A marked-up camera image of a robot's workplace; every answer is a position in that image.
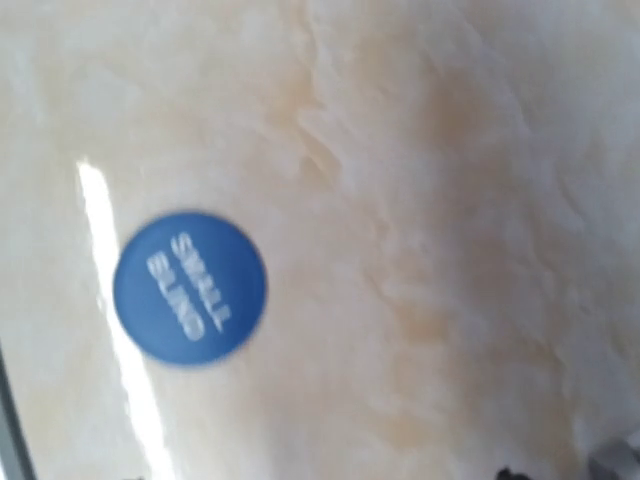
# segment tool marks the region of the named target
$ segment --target round blue sticker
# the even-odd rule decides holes
[[[120,321],[147,353],[165,362],[212,362],[242,345],[265,304],[256,248],[212,215],[177,213],[144,227],[115,275]]]

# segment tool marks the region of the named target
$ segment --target black object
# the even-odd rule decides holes
[[[523,473],[511,473],[509,468],[505,467],[496,474],[496,480],[531,480]]]

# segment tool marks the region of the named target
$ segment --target glossy tile floor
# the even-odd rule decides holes
[[[7,0],[0,340],[41,479],[576,478],[640,422],[640,4]],[[124,243],[234,219],[270,298],[199,369]]]

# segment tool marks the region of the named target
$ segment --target blue disc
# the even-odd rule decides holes
[[[254,331],[264,265],[228,221],[196,212],[162,217],[125,248],[114,282],[118,316],[148,354],[178,365],[224,357]]]

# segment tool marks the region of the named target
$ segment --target marble surface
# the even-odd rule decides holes
[[[0,340],[41,479],[577,478],[640,422],[633,0],[7,0]],[[197,208],[268,269],[177,369],[111,296]]]

